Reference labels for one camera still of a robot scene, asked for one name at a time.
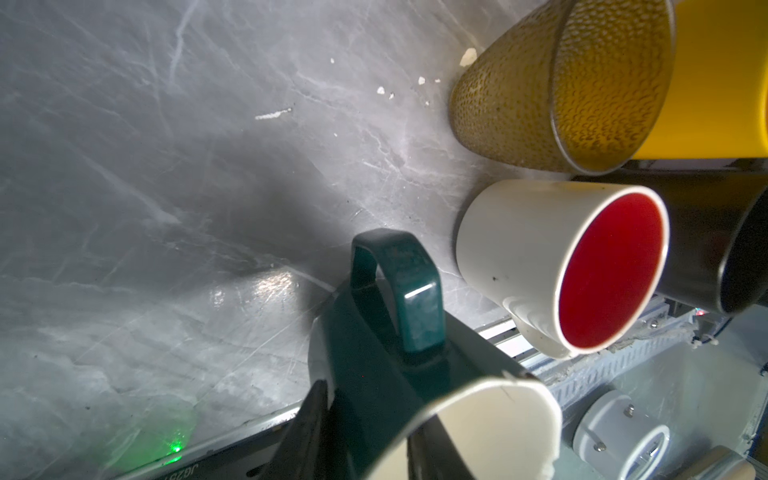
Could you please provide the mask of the green mug cream interior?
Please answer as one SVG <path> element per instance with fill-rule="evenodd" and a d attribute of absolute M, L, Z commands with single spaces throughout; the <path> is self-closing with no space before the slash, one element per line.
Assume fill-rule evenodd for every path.
<path fill-rule="evenodd" d="M 330 479 L 405 479 L 407 439 L 437 415 L 473 479 L 550 479 L 562 411 L 546 385 L 443 306 L 419 240 L 354 237 L 349 277 L 314 320 L 312 381 L 328 384 Z"/>

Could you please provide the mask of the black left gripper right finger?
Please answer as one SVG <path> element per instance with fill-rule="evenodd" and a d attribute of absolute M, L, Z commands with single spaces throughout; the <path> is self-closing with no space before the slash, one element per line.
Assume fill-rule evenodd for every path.
<path fill-rule="evenodd" d="M 439 417 L 434 415 L 407 439 L 409 479 L 473 479 Z"/>

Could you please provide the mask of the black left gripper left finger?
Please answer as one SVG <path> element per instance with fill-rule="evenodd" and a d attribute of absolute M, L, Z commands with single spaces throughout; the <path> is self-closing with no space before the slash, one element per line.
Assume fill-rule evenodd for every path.
<path fill-rule="evenodd" d="M 328 414 L 328 384 L 317 380 L 260 479 L 325 479 Z"/>

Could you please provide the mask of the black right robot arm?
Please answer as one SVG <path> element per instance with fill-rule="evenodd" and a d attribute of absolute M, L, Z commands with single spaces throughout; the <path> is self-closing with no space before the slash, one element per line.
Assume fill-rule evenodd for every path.
<path fill-rule="evenodd" d="M 636 407 L 619 390 L 597 398 L 576 427 L 572 449 L 605 479 L 649 479 L 671 446 L 667 425 Z M 678 475 L 680 479 L 755 479 L 746 457 L 717 446 Z"/>

